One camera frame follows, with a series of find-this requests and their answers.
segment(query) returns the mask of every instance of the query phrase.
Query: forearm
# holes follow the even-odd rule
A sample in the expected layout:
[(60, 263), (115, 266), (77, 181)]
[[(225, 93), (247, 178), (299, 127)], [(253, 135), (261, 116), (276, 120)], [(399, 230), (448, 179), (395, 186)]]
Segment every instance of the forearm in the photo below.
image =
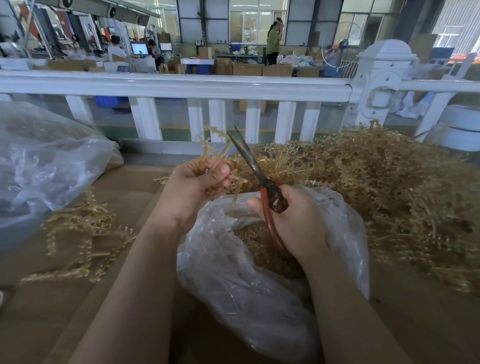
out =
[(168, 362), (179, 238), (146, 222), (71, 364)]
[(312, 290), (327, 364), (411, 360), (328, 248), (302, 266)]

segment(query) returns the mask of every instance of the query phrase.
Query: hand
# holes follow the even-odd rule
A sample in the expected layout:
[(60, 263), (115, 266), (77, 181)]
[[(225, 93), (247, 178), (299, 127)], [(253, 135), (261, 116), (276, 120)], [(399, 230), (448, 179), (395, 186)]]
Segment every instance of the hand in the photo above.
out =
[(172, 172), (151, 215), (156, 224), (179, 227), (188, 233), (205, 204), (207, 193), (222, 193), (231, 184), (229, 159), (196, 158), (179, 164)]
[[(288, 208), (281, 214), (271, 210), (272, 217), (288, 251), (302, 264), (306, 259), (328, 249), (322, 214), (315, 200), (307, 192), (287, 184), (282, 185), (280, 189), (288, 201)], [(247, 204), (264, 219), (260, 198), (249, 198)]]

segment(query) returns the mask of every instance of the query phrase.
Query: railing top bar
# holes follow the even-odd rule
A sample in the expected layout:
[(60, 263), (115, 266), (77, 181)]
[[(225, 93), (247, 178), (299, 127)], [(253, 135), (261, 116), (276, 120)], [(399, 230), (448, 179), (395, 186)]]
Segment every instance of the railing top bar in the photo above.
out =
[(400, 91), (478, 92), (480, 82), (465, 80), (404, 80)]
[(159, 73), (97, 73), (74, 71), (0, 71), (0, 80), (3, 78), (60, 78), (81, 80), (122, 80), (122, 81), (179, 81), (179, 82), (212, 82), (217, 83), (255, 83), (255, 84), (292, 84), (292, 85), (347, 85), (347, 78), (311, 78), (311, 77), (267, 77), (267, 76), (219, 76), (201, 74), (159, 74)]
[(0, 71), (0, 94), (348, 102), (348, 79)]

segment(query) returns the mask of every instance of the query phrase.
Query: scissors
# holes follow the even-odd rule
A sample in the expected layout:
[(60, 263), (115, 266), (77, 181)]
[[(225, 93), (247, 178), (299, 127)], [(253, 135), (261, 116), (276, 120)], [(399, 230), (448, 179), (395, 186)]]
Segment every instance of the scissors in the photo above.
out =
[(263, 174), (260, 166), (255, 160), (255, 157), (253, 156), (252, 151), (248, 147), (247, 142), (245, 142), (245, 139), (241, 136), (236, 126), (235, 130), (237, 131), (237, 139), (240, 140), (241, 145), (231, 134), (228, 134), (228, 136), (232, 140), (233, 145), (238, 149), (240, 155), (243, 157), (243, 159), (245, 159), (255, 176), (258, 178), (265, 222), (267, 223), (268, 231), (272, 237), (272, 247), (277, 249), (285, 258), (291, 257), (291, 254), (283, 244), (282, 238), (280, 238), (280, 235), (276, 231), (272, 217), (272, 211), (270, 210), (272, 209), (275, 212), (282, 213), (288, 207), (288, 201), (285, 197), (283, 197), (282, 190), (279, 188), (282, 183), (268, 178)]

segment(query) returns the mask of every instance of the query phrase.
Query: person's left hand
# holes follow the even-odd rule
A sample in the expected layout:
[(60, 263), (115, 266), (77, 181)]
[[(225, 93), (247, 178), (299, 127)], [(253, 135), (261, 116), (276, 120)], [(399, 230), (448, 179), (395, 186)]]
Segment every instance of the person's left hand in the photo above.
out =
[(211, 195), (220, 194), (231, 184), (229, 159), (195, 158), (179, 164), (172, 172), (160, 196), (151, 219), (157, 224), (180, 228), (188, 233), (197, 213)]

